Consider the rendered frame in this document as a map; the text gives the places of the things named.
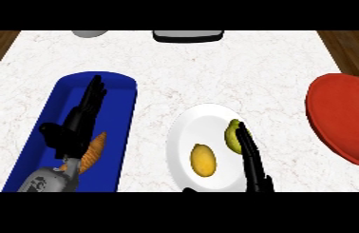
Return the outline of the blue rectangular tray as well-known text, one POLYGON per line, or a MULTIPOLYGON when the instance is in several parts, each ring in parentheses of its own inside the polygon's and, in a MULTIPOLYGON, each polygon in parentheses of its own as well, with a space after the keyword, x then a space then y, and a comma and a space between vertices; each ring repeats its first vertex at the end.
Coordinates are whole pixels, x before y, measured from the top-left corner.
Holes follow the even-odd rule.
POLYGON ((98 160, 79 175, 75 191, 115 192, 118 190, 137 85, 129 77, 118 73, 85 71, 63 76, 54 85, 4 183, 4 192, 17 191, 26 177, 39 167, 57 167, 62 164, 62 161, 54 159, 54 149, 44 144, 39 125, 44 122, 60 124, 64 121, 69 110, 79 104, 85 87, 95 75, 100 76, 106 95, 95 117, 93 136, 104 131, 106 141, 98 160))

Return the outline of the red bowl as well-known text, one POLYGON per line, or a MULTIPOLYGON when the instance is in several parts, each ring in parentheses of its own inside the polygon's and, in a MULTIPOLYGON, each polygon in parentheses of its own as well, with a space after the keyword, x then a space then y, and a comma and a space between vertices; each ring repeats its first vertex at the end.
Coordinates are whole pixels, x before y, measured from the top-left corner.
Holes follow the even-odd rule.
POLYGON ((359 77, 327 73, 308 85, 305 115, 329 149, 359 165, 359 77))

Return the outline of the grey and black appliance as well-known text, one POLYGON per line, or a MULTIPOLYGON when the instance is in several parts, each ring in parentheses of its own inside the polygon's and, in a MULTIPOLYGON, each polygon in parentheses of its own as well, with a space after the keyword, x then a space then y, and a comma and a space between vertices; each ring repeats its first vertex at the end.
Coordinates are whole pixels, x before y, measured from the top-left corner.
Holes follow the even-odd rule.
POLYGON ((152 38, 160 43, 203 43, 223 38, 223 30, 155 30, 152 38))

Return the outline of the white plate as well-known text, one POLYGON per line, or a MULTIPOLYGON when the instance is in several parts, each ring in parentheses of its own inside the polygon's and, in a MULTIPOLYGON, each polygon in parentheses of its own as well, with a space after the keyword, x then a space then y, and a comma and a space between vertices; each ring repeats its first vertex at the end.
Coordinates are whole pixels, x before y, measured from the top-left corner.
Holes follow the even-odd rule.
POLYGON ((224 142, 224 130, 230 120, 243 121, 239 115, 215 104, 189 108, 175 119, 166 137, 166 163, 178 189, 190 187, 197 192, 243 192, 242 156, 231 152, 224 142), (194 144, 209 147, 215 158, 211 176, 200 177, 190 166, 194 144))

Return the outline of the grey round object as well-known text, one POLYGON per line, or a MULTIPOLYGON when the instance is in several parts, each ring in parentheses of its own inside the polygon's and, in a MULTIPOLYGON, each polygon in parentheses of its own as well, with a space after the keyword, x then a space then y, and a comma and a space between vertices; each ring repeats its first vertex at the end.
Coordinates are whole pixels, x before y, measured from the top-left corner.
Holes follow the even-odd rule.
POLYGON ((72 30, 70 32, 76 37, 94 38, 98 37, 103 33, 106 33, 107 30, 72 30))

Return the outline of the green-yellow fruit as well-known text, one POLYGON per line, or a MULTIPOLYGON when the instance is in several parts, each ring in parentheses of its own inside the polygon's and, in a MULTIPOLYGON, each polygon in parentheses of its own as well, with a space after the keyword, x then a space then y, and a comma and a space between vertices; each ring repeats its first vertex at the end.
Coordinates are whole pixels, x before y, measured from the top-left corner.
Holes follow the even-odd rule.
POLYGON ((239 126, 239 120, 237 119, 231 119, 227 125, 227 128, 224 130, 224 142, 225 142, 225 146, 230 149, 230 151, 233 151, 236 154, 240 153, 240 144, 234 135, 234 131, 237 129, 239 126))

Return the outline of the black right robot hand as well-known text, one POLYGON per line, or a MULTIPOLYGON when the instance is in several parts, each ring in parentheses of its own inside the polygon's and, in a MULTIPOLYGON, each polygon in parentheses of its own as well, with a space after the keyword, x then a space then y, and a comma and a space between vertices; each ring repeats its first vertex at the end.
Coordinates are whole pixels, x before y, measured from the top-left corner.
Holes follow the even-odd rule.
MULTIPOLYGON (((249 130, 245 127, 245 124, 239 122, 237 129, 234 131, 234 135, 240 144, 240 153, 236 154, 242 161, 242 173, 240 177, 245 180, 245 191, 246 192, 271 192, 273 191, 273 183, 268 175, 264 174, 262 171, 262 162, 259 151, 257 145, 252 140, 252 135, 249 130)), ((230 191, 230 186, 237 185, 239 180, 236 180, 231 185, 223 185, 220 188, 218 184, 224 183, 224 180, 230 178, 234 174, 234 170, 231 172, 224 172, 224 164, 223 160, 218 158, 218 155, 214 154, 215 157, 215 171, 209 177, 200 177, 194 172, 194 174, 203 179, 205 183, 202 187, 209 190, 218 190, 220 188, 224 191, 230 191)))

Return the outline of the orange carrot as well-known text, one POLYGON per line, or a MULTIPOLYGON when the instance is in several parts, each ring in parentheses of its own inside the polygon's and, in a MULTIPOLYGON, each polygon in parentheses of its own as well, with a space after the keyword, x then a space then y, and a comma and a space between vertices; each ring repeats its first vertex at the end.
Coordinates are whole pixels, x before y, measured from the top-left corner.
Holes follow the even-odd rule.
POLYGON ((59 166, 60 171, 69 169, 69 165, 75 165, 76 172, 82 174, 95 164, 106 143, 106 132, 101 131, 94 139, 90 141, 87 151, 79 159, 69 158, 67 161, 59 166))

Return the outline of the yellow lemon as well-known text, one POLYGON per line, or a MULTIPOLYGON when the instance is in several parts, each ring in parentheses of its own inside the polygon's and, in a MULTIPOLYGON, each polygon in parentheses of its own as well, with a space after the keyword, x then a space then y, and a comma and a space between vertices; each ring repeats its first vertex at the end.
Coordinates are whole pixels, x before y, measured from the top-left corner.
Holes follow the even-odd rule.
POLYGON ((189 156, 189 162, 193 172, 200 177, 209 177, 214 174, 215 157, 208 146, 200 144, 193 145, 189 156))

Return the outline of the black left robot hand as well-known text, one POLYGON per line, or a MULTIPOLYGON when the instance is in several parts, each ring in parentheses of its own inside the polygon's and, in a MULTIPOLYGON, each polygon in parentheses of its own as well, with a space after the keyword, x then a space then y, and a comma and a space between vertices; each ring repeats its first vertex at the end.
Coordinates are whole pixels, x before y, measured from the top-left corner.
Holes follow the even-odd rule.
POLYGON ((95 75, 87 85, 79 104, 70 109, 60 125, 42 123, 39 133, 45 145, 54 149, 54 158, 79 159, 88 149, 95 117, 101 106, 106 89, 95 75))

